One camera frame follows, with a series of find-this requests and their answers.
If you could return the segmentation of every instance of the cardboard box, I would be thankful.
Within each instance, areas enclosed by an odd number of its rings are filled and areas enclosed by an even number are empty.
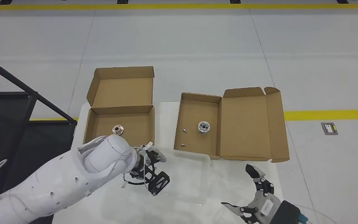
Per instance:
[[[266,87],[265,93],[260,87],[226,90],[223,97],[183,93],[175,149],[211,159],[289,160],[281,92]],[[204,135],[197,129],[202,120],[210,124]]]
[[[154,143],[153,80],[153,67],[97,68],[87,94],[84,142],[110,135],[120,124],[131,146]]]

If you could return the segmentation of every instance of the metal bearing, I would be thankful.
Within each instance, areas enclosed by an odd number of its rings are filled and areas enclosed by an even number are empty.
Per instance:
[[[124,132],[124,128],[122,125],[118,124],[113,127],[112,132],[113,134],[117,134],[118,136],[120,136]]]
[[[199,130],[200,134],[207,134],[207,132],[210,130],[210,124],[206,121],[199,122],[197,125],[197,128]]]

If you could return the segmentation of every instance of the clear plastic container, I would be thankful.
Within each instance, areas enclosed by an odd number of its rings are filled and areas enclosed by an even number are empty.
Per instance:
[[[159,150],[167,158],[167,162],[155,164],[156,174],[164,171],[170,177],[170,183],[156,198],[165,197],[195,204],[205,204],[208,194],[210,157],[199,153],[164,148],[159,148]],[[139,182],[139,180],[132,179],[130,175],[126,175],[126,180]],[[125,188],[140,188],[143,193],[150,194],[145,186],[128,184]]]
[[[141,223],[153,221],[151,218],[161,217],[168,222],[179,215],[177,207],[201,207],[205,204],[209,190],[210,157],[208,155],[178,150],[159,149],[167,158],[167,162],[156,164],[156,174],[164,171],[170,177],[170,183],[157,195],[152,196],[144,185],[127,184],[119,175],[106,184],[105,190],[99,188],[102,201],[103,218],[121,223]],[[126,175],[126,180],[133,180]]]

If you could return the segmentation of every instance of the blue cable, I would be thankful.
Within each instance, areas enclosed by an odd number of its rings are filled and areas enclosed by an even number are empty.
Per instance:
[[[300,214],[298,216],[298,221],[300,221],[302,224],[307,224],[308,218],[304,214]]]

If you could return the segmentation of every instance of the yellow stripe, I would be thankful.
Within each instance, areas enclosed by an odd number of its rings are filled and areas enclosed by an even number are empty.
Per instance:
[[[353,119],[358,119],[358,110],[285,111],[286,121]]]
[[[0,6],[0,10],[320,10],[340,8],[357,9],[358,4],[9,4]]]

